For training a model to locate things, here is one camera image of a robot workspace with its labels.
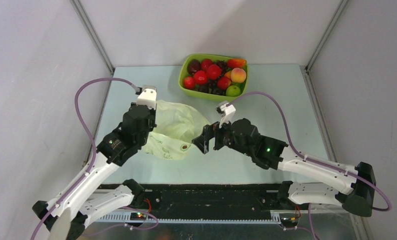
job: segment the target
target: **green plastic bin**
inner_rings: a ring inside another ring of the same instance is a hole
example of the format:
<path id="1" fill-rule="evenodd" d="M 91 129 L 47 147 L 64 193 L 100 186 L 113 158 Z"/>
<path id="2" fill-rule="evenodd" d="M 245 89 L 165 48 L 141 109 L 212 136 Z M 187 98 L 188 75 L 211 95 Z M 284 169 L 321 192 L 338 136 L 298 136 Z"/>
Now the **green plastic bin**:
<path id="1" fill-rule="evenodd" d="M 229 59 L 233 59 L 234 57 L 229 57 L 229 56 L 221 56 L 221 55 L 214 55 L 214 54 L 205 54 L 205 53 L 194 53 L 189 55 L 184 64 L 182 65 L 181 72 L 179 73 L 179 80 L 178 80 L 178 85 L 179 88 L 188 96 L 195 97 L 195 98 L 201 98 L 201 99 L 207 99 L 215 102 L 223 102 L 223 101 L 228 101 L 231 102 L 232 100 L 238 98 L 239 96 L 221 96 L 221 95 L 214 95 L 210 93 L 205 93 L 205 92 L 199 92 L 195 90 L 190 90 L 184 88 L 183 80 L 187 76 L 190 76 L 190 74 L 187 71 L 188 63 L 193 60 L 197 59 L 200 62 L 203 59 L 210 59 L 213 62 L 219 60 L 219 61 L 228 61 Z M 249 66 L 246 64 L 243 69 L 245 70 L 246 73 L 246 79 L 243 83 L 239 85 L 239 88 L 241 89 L 241 95 L 246 91 L 247 88 L 247 83 L 249 82 Z"/>

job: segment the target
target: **table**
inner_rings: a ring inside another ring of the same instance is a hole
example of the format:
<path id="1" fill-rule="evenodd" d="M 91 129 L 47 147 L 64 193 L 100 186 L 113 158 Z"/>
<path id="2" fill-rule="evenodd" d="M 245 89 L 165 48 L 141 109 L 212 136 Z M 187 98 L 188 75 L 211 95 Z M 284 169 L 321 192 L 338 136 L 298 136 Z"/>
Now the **table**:
<path id="1" fill-rule="evenodd" d="M 117 67 L 115 78 L 127 79 L 135 85 L 157 87 L 157 99 L 183 103 L 196 108 L 211 123 L 221 118 L 215 108 L 218 102 L 186 96 L 178 87 L 181 66 Z M 246 92 L 263 91 L 281 105 L 294 145 L 311 155 L 328 159 L 302 72 L 296 64 L 249 65 Z M 98 126 L 96 143 L 122 121 L 137 96 L 123 82 L 112 82 Z M 234 120 L 247 118 L 265 136 L 287 141 L 285 129 L 276 106 L 266 97 L 253 95 L 235 103 Z M 104 184 L 122 183 L 127 179 L 147 184 L 255 184 L 314 182 L 291 172 L 264 170 L 252 160 L 229 148 L 211 150 L 203 155 L 196 147 L 184 160 L 163 160 L 139 152 Z"/>

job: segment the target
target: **green apple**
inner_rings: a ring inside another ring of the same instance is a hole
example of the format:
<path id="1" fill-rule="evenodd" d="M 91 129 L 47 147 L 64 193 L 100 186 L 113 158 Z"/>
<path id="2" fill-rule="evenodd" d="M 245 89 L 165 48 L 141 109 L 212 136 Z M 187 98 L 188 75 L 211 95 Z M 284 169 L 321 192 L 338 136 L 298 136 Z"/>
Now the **green apple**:
<path id="1" fill-rule="evenodd" d="M 236 85 L 229 86 L 226 89 L 226 95 L 228 97 L 238 97 L 241 95 L 241 89 Z"/>

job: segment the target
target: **wall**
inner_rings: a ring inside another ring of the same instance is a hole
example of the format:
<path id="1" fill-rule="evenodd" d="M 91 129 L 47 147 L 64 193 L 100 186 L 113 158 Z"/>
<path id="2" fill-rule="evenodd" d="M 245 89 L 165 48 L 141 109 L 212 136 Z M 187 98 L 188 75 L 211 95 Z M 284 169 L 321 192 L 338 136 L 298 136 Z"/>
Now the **wall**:
<path id="1" fill-rule="evenodd" d="M 374 238 L 397 239 L 397 0 L 351 1 L 311 78 L 339 161 L 372 164 L 392 201 L 368 219 Z"/>
<path id="2" fill-rule="evenodd" d="M 32 205 L 81 169 L 89 142 L 74 96 L 84 82 L 108 76 L 68 0 L 0 1 L 0 240 L 28 239 L 39 222 Z M 106 86 L 81 96 L 90 128 Z"/>
<path id="3" fill-rule="evenodd" d="M 181 65 L 191 53 L 306 65 L 340 0 L 83 0 L 115 66 Z"/>

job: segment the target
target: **bowl of fruit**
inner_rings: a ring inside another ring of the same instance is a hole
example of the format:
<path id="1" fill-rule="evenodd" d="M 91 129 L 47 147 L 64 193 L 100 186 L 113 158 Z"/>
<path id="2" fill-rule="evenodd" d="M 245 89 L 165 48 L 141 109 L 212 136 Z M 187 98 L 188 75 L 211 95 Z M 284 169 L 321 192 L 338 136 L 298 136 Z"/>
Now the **bowl of fruit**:
<path id="1" fill-rule="evenodd" d="M 245 59 L 195 53 L 182 65 L 178 84 L 188 96 L 231 102 L 245 92 L 248 71 Z"/>

